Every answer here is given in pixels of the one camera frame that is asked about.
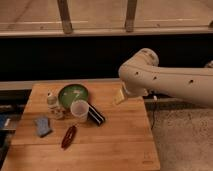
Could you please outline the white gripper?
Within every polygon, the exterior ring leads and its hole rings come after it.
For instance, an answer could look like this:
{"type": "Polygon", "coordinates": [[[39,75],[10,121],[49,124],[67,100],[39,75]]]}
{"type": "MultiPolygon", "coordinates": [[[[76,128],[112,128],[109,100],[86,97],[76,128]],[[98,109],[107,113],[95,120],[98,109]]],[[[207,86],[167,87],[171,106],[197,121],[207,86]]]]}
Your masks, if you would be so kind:
{"type": "Polygon", "coordinates": [[[148,91],[145,88],[140,88],[139,86],[129,83],[124,83],[122,89],[124,93],[119,90],[114,98],[115,105],[122,103],[125,100],[125,96],[128,98],[135,98],[148,95],[148,91]]]}

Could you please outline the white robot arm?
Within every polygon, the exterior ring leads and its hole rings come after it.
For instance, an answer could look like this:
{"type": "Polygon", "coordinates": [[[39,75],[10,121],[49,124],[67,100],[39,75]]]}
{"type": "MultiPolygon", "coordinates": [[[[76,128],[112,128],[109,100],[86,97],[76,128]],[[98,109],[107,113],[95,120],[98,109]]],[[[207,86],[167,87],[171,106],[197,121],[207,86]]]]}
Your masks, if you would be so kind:
{"type": "Polygon", "coordinates": [[[118,74],[122,86],[115,104],[156,91],[213,108],[213,68],[159,67],[157,54],[142,48],[120,66],[118,74]]]}

